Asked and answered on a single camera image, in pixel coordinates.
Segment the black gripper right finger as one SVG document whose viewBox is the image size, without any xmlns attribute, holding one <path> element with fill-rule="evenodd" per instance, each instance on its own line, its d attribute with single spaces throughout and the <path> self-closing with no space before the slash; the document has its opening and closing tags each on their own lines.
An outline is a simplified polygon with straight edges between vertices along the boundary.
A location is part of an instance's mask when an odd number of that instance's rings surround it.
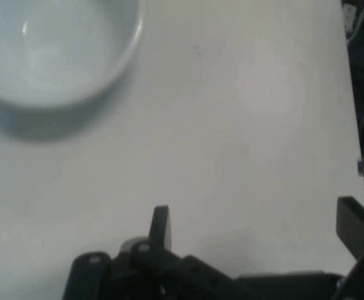
<svg viewBox="0 0 364 300">
<path fill-rule="evenodd" d="M 356 263 L 339 284 L 335 299 L 364 299 L 364 207 L 353 197 L 339 197 L 336 233 Z"/>
</svg>

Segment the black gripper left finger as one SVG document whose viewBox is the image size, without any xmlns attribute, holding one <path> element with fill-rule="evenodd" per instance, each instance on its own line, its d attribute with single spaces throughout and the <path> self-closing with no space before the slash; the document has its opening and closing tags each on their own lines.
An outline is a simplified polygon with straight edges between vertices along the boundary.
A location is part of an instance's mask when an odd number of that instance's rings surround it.
<svg viewBox="0 0 364 300">
<path fill-rule="evenodd" d="M 156 206 L 148 236 L 116 257 L 88 252 L 72 263 L 63 299 L 231 299 L 232 279 L 203 261 L 171 252 L 168 206 Z"/>
</svg>

